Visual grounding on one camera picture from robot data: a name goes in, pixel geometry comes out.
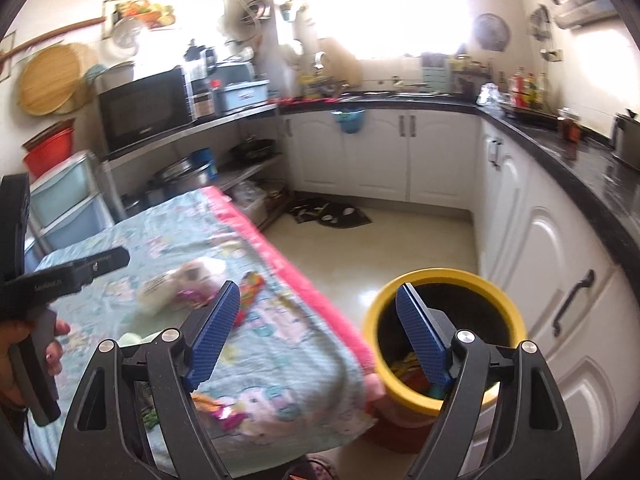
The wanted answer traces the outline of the person's left hand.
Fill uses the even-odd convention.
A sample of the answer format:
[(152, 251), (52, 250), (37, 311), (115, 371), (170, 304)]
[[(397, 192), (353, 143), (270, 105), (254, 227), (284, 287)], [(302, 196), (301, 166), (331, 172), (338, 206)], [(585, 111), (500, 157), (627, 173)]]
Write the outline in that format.
[[(14, 344), (23, 341), (32, 331), (34, 324), (25, 321), (6, 321), (1, 323), (1, 404), (11, 410), (26, 408), (20, 388), (14, 379), (9, 350)], [(55, 339), (46, 350), (48, 374), (52, 377), (62, 372), (62, 344)]]

